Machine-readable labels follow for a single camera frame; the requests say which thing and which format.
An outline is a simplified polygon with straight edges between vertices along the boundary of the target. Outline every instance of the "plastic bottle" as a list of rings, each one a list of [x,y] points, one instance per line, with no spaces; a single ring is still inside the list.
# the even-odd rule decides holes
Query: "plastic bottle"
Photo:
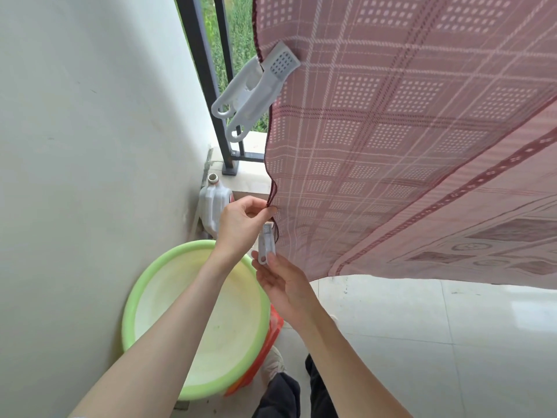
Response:
[[[218,180],[218,176],[211,173],[207,176],[207,186],[199,192],[199,216],[205,230],[213,237],[218,236],[220,213],[234,201],[232,191]]]

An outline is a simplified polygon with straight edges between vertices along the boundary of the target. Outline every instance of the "black metal railing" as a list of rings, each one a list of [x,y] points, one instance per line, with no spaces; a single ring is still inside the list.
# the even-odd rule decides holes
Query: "black metal railing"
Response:
[[[219,97],[220,92],[218,90],[217,77],[214,70],[213,58],[211,56],[211,48],[209,47],[207,33],[205,31],[200,1],[176,0],[176,5],[182,17],[191,56],[196,65],[199,82],[201,83],[203,94],[205,95],[205,102],[207,103],[209,114],[211,114],[211,106]],[[226,76],[230,83],[234,77],[234,68],[232,66],[232,49],[228,38],[228,22],[226,19],[224,0],[214,0],[214,7],[217,13],[217,23],[222,53],[225,59]],[[256,161],[258,163],[264,161],[263,154],[246,153],[242,141],[238,144],[239,151],[232,149],[230,142],[225,136],[226,120],[216,118],[212,114],[211,119],[213,120],[214,132],[217,135],[218,145],[224,160],[222,174],[236,175],[238,172],[238,161]]]

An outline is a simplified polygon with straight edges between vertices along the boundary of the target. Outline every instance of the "white plastic clothespin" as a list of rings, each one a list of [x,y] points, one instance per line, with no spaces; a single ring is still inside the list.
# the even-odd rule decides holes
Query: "white plastic clothespin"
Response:
[[[275,102],[286,78],[300,64],[290,48],[279,41],[261,65],[255,56],[242,67],[211,106],[213,116],[232,118],[226,126],[228,141],[240,142],[246,137],[255,122]],[[239,135],[236,134],[237,126],[241,129]]]
[[[275,251],[275,235],[273,235],[273,223],[265,223],[263,229],[259,232],[259,256],[257,260],[259,264],[267,264],[267,254],[276,253]]]

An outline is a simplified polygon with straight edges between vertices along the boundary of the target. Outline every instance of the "white tile floor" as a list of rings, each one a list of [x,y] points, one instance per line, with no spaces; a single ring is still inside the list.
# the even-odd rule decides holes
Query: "white tile floor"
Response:
[[[414,417],[557,416],[557,291],[371,276],[312,283],[367,366]],[[285,326],[277,347],[302,387],[307,355]],[[226,399],[192,402],[180,417],[249,418],[260,379]]]

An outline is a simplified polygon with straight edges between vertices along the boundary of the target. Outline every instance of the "black pants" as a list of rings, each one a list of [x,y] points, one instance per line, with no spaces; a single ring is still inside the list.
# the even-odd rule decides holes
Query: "black pants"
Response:
[[[338,418],[329,392],[308,355],[306,370],[310,374],[311,418]],[[269,383],[252,418],[300,418],[300,385],[287,374],[279,373]]]

